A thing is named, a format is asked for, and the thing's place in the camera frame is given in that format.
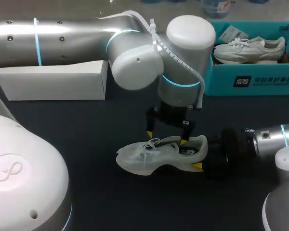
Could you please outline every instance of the white block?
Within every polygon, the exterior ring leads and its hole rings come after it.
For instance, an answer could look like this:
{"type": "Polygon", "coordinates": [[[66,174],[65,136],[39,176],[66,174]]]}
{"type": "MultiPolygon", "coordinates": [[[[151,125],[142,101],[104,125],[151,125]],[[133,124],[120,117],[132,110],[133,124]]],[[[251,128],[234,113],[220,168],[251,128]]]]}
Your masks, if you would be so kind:
{"type": "Polygon", "coordinates": [[[107,61],[0,68],[0,85],[9,101],[104,100],[107,68],[107,61]]]}

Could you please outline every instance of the shoe tag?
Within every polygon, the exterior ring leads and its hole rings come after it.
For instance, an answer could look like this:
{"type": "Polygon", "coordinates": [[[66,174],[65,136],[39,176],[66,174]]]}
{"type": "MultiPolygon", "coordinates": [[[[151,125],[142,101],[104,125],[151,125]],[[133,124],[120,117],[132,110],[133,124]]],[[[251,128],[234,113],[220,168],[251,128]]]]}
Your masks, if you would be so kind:
{"type": "Polygon", "coordinates": [[[228,43],[235,40],[235,38],[248,39],[248,37],[249,35],[244,33],[243,31],[235,28],[234,26],[229,26],[219,37],[219,39],[228,43]]]}

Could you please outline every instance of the shoe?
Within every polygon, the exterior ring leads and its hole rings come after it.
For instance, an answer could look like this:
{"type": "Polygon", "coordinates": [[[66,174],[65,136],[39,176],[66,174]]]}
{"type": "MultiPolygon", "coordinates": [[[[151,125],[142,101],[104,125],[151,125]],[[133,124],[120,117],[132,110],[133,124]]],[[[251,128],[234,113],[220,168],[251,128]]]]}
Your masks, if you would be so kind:
{"type": "Polygon", "coordinates": [[[172,165],[183,171],[201,172],[201,162],[208,153],[205,136],[190,137],[179,146],[181,137],[151,139],[127,145],[117,151],[117,164],[124,170],[148,176],[162,165],[172,165]]]}
{"type": "Polygon", "coordinates": [[[256,37],[251,40],[236,38],[228,44],[215,47],[214,57],[223,64],[276,63],[285,53],[284,37],[276,41],[256,37]]]}

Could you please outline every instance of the black table surface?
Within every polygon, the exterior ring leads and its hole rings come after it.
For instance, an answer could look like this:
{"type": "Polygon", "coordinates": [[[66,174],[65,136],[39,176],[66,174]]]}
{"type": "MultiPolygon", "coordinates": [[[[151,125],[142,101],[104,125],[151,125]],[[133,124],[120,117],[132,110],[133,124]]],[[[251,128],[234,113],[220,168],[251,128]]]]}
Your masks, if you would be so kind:
{"type": "MultiPolygon", "coordinates": [[[[276,187],[270,169],[218,181],[170,167],[142,177],[117,166],[119,148],[148,140],[145,111],[159,105],[157,85],[125,91],[109,74],[104,101],[9,102],[1,88],[0,97],[25,128],[64,157],[74,230],[263,231],[263,202],[276,187]]],[[[205,97],[203,104],[193,135],[289,123],[289,96],[205,97]]],[[[154,137],[180,134],[158,124],[154,137]]]]}

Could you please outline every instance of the shoe box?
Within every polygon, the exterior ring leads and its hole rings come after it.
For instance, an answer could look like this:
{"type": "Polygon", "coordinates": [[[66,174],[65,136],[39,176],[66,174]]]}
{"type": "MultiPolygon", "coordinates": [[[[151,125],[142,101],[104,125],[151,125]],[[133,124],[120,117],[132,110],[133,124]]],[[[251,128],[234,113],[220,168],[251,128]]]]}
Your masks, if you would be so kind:
{"type": "Polygon", "coordinates": [[[286,41],[286,63],[277,64],[214,64],[211,58],[204,77],[206,95],[251,96],[289,95],[289,21],[214,21],[216,44],[218,38],[229,27],[244,31],[249,39],[260,36],[266,40],[284,37],[286,41]]]}

